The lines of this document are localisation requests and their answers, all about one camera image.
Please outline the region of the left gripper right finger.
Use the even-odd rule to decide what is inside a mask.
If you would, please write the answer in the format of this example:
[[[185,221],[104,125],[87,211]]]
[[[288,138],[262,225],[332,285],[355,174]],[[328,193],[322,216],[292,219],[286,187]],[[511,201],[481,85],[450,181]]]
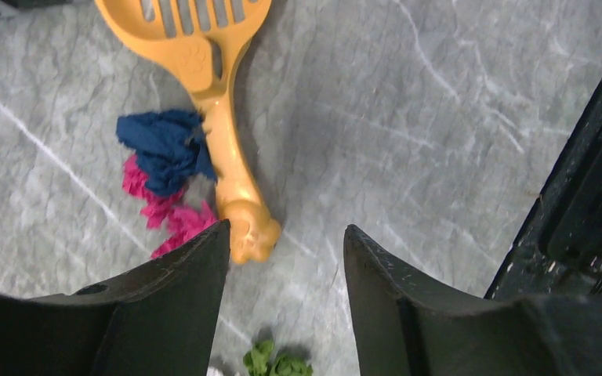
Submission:
[[[363,375],[602,375],[602,296],[478,298],[355,225],[343,257]]]

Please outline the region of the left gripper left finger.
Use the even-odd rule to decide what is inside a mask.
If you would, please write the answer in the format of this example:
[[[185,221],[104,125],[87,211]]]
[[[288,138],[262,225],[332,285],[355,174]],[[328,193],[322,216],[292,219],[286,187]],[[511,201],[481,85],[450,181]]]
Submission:
[[[222,221],[72,295],[0,295],[0,375],[204,375],[230,254]]]

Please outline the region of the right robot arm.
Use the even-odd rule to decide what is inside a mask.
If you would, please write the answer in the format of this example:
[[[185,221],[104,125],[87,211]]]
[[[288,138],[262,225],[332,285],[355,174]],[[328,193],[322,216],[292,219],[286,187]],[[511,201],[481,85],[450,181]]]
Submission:
[[[602,78],[486,298],[602,295]]]

